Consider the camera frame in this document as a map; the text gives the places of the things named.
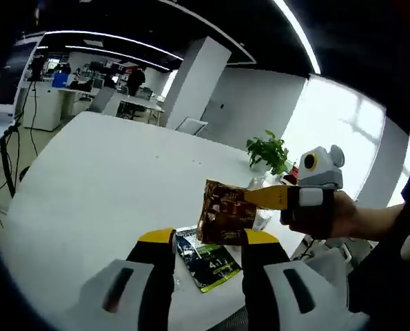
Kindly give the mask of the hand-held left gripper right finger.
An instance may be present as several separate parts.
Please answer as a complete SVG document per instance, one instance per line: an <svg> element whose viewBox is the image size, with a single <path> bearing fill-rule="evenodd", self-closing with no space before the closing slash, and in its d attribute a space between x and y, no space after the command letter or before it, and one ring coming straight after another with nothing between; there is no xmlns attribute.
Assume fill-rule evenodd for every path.
<svg viewBox="0 0 410 331"><path fill-rule="evenodd" d="M250 330L348 330L345 289L302 261L290 261L280 241L244 231L243 293Z"/></svg>

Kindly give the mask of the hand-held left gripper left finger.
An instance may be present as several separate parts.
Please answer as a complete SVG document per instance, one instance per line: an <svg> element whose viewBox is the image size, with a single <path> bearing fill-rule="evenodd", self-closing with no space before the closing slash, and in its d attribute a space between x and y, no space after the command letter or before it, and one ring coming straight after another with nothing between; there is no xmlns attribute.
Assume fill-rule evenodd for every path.
<svg viewBox="0 0 410 331"><path fill-rule="evenodd" d="M174 291L175 230L141 235L124 260L87 281L79 299L80 330L166 330Z"/></svg>

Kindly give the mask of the person's right hand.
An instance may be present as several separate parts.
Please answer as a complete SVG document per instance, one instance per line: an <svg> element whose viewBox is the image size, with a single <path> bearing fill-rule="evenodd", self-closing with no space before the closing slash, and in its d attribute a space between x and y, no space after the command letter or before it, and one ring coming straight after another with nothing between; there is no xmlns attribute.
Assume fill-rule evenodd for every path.
<svg viewBox="0 0 410 331"><path fill-rule="evenodd" d="M358 208L343 191L335 191L328 206L297 207L280 215L280 222L290 230L314 239L348 237L357 219Z"/></svg>

